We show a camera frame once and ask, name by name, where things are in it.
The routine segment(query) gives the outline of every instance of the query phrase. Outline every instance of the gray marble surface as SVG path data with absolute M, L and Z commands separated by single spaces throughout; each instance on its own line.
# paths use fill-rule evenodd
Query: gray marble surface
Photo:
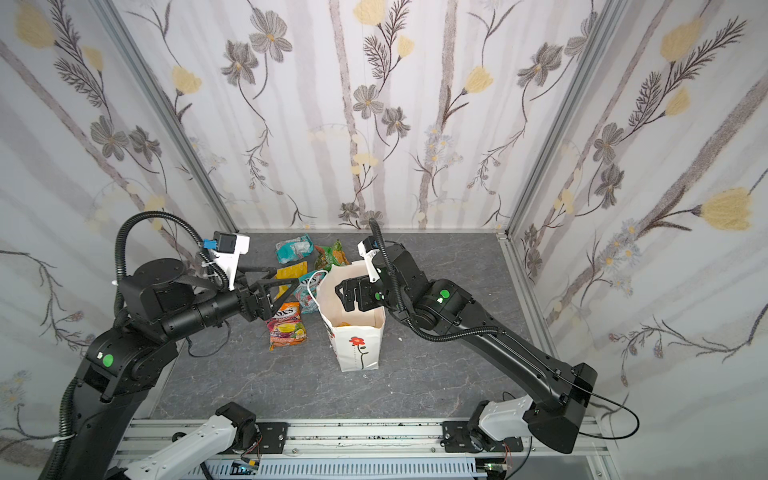
M 311 233 L 315 244 L 339 238 L 350 261 L 369 233 Z M 285 233 L 252 234 L 241 264 L 279 266 L 274 245 Z M 401 233 L 387 240 L 405 244 L 431 279 L 448 278 L 516 333 L 530 339 L 512 288 L 501 247 L 491 233 Z M 308 257 L 310 270 L 316 253 Z M 388 317 L 380 367 L 342 373 L 318 313 L 302 315 L 308 340 L 269 351 L 269 333 L 260 321 L 230 320 L 228 344 L 215 356 L 188 356 L 186 344 L 170 375 L 155 419 L 202 419 L 235 401 L 260 418 L 405 418 L 470 416 L 483 399 L 515 396 L 522 390 L 461 340 L 431 343 Z M 193 336 L 193 353 L 213 351 L 226 328 Z

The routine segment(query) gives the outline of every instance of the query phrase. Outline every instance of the yellow snack bag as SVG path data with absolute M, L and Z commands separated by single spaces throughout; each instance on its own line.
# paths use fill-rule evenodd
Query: yellow snack bag
M 275 278 L 299 278 L 304 274 L 306 274 L 306 262 L 297 263 L 296 265 L 291 266 L 284 266 L 283 268 L 277 269 L 277 275 Z M 277 292 L 277 296 L 283 295 L 283 292 L 286 290 L 288 290 L 287 285 L 280 285 L 280 290 Z

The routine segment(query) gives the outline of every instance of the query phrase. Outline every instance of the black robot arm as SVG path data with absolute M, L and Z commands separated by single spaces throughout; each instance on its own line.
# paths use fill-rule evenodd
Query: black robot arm
M 571 366 L 537 349 L 453 281 L 427 280 L 403 245 L 385 247 L 377 225 L 373 232 L 363 241 L 366 252 L 378 250 L 367 260 L 373 276 L 348 279 L 336 288 L 345 310 L 354 310 L 355 302 L 363 311 L 384 306 L 423 339 L 462 340 L 530 395 L 533 404 L 523 415 L 530 433 L 558 452 L 572 452 L 598 377 L 594 369 L 585 363 Z

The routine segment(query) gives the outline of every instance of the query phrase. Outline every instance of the zip tie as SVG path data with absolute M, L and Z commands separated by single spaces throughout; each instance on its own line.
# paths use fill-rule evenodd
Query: zip tie
M 60 442 L 61 440 L 69 440 L 71 438 L 74 438 L 74 436 L 77 435 L 76 433 L 73 433 L 72 435 L 68 435 L 65 437 L 54 437 L 51 439 L 53 443 Z

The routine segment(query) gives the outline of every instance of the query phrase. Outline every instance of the teal snack bag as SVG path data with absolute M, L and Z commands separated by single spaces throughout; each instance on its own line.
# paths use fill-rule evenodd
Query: teal snack bag
M 285 240 L 275 245 L 277 261 L 280 263 L 301 260 L 312 253 L 314 245 L 309 235 Z
M 312 300 L 310 290 L 312 290 L 312 295 L 317 296 L 317 287 L 320 285 L 320 282 L 323 281 L 326 273 L 328 272 L 325 270 L 315 270 L 314 272 L 309 272 L 307 275 L 302 275 L 299 277 L 299 286 L 296 288 L 296 291 L 293 293 L 293 295 L 295 295 L 299 300 L 302 312 L 319 312 L 317 303 L 315 303 L 315 300 Z

